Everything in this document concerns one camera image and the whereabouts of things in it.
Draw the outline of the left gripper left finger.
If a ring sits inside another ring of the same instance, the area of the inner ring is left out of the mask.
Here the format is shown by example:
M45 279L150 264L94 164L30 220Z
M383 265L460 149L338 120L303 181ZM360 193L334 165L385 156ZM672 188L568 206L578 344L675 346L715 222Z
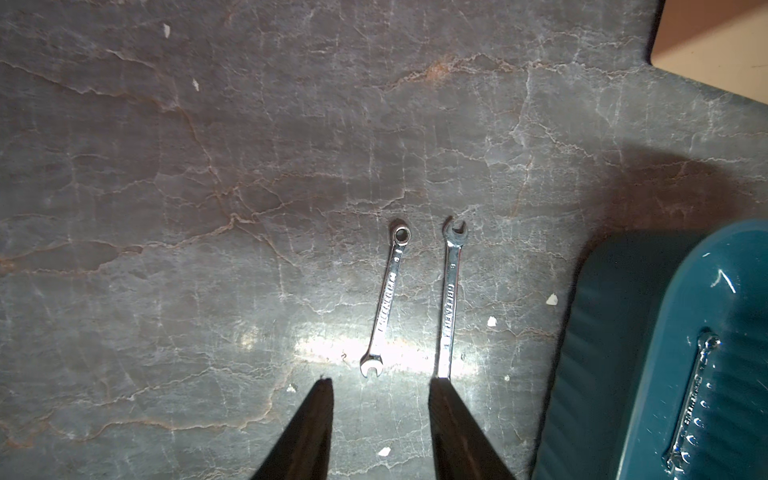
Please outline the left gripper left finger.
M333 410L332 380L321 378L309 390L252 479L326 479Z

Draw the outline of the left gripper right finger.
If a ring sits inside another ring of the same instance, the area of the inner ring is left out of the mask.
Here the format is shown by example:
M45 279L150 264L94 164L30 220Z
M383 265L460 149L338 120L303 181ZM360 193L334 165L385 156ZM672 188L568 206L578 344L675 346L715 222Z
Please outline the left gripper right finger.
M448 379L431 379L428 409L437 479L514 479Z

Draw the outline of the teal plastic storage tray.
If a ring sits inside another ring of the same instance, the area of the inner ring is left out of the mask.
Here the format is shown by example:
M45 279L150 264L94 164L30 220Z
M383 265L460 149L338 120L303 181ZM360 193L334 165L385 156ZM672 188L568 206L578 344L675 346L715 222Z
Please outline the teal plastic storage tray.
M709 357L686 444L663 455L700 333ZM541 434L536 479L763 479L767 475L767 224L630 231L583 264Z

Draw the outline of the small silver combination wrench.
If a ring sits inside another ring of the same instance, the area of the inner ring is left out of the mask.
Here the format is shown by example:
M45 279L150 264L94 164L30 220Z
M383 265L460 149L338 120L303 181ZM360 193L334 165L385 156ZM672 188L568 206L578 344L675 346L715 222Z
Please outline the small silver combination wrench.
M443 238L445 241L445 262L435 376L449 379L457 316L460 256L468 238L467 223L464 220L449 217L443 227Z

